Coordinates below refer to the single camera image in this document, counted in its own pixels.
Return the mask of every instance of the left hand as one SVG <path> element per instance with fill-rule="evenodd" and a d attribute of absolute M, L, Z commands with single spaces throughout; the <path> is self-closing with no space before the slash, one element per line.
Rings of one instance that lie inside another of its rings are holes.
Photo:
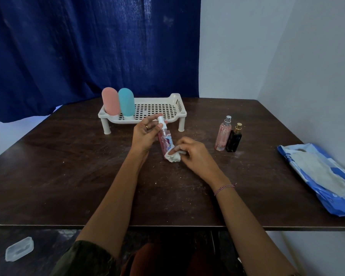
<path fill-rule="evenodd" d="M 155 119 L 162 115 L 162 113 L 157 113 L 147 116 L 134 127 L 130 152 L 140 154 L 143 157 L 143 162 L 146 160 L 149 149 L 162 128 L 162 124 L 159 124 L 158 120 Z"/>

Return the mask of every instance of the bracelet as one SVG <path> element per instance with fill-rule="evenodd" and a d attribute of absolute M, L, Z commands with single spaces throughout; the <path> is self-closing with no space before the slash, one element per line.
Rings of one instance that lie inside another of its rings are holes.
<path fill-rule="evenodd" d="M 227 187 L 235 187 L 235 185 L 236 185 L 236 183 L 235 183 L 234 185 L 229 184 L 229 185 L 224 185 L 224 186 L 218 188 L 217 191 L 215 192 L 214 196 L 216 196 L 217 193 L 220 192 L 222 189 L 225 189 L 225 188 L 227 188 Z"/>

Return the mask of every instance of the dark perfume bottle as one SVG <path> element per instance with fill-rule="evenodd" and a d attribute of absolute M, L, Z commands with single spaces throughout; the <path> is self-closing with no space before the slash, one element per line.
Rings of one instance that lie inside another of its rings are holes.
<path fill-rule="evenodd" d="M 242 124 L 238 123 L 235 126 L 235 129 L 230 132 L 229 139 L 226 143 L 226 151 L 227 152 L 235 152 L 238 148 L 239 141 L 241 139 L 241 127 Z"/>

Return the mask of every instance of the dark sleeve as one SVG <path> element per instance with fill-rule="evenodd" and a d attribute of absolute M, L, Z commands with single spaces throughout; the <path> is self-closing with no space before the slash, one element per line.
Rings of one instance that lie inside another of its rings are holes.
<path fill-rule="evenodd" d="M 115 259 L 105 249 L 79 240 L 59 259 L 50 276 L 114 274 Z"/>

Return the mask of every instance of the table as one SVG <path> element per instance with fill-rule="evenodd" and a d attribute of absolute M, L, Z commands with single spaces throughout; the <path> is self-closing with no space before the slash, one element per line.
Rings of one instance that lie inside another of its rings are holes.
<path fill-rule="evenodd" d="M 277 152 L 301 143 L 256 100 L 184 98 L 185 131 L 203 142 L 266 230 L 345 230 Z M 62 106 L 0 156 L 0 226 L 83 227 L 126 157 L 133 125 L 105 135 L 101 98 Z M 236 153 L 213 146 L 226 115 L 243 123 Z M 224 227 L 210 188 L 155 143 L 135 192 L 130 226 Z"/>

